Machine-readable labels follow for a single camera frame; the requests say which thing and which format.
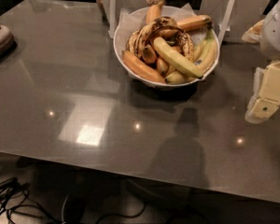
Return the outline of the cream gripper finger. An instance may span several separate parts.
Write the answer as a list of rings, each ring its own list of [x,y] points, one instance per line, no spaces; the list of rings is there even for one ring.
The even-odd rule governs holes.
[[[279,104],[267,99],[253,100],[250,113],[257,119],[269,119],[279,108]]]

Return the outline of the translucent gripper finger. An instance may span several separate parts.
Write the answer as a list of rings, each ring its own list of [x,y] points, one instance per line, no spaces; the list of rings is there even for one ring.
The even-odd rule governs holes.
[[[263,76],[264,76],[264,69],[258,67],[254,74],[253,95],[250,98],[250,101],[247,105],[247,110],[245,112],[245,120],[252,124],[260,124],[265,120],[265,119],[254,118],[250,113],[250,105],[251,105],[252,101],[256,100],[256,99],[260,99],[259,91],[261,88]]]

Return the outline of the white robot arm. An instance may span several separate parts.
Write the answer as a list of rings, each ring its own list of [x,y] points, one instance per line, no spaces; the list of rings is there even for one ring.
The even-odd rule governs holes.
[[[242,36],[244,42],[259,44],[259,50],[271,61],[254,74],[253,96],[245,120],[259,124],[268,120],[280,107],[280,0],[266,17]]]

